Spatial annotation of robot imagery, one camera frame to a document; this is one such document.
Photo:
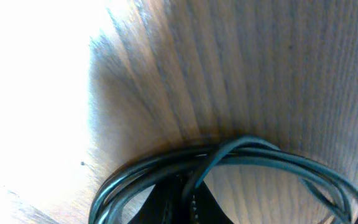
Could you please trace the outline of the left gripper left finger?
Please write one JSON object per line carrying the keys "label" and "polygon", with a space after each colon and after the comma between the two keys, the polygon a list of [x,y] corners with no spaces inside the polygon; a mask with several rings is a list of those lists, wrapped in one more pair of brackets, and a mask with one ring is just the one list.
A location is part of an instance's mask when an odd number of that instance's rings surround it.
{"label": "left gripper left finger", "polygon": [[155,184],[150,195],[129,224],[175,223],[179,196],[179,180],[164,180]]}

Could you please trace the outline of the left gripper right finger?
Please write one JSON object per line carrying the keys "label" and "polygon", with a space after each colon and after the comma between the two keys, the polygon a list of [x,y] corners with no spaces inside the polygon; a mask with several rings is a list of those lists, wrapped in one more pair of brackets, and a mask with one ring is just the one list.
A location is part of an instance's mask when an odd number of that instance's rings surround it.
{"label": "left gripper right finger", "polygon": [[189,211],[191,224],[233,224],[204,182],[195,190]]}

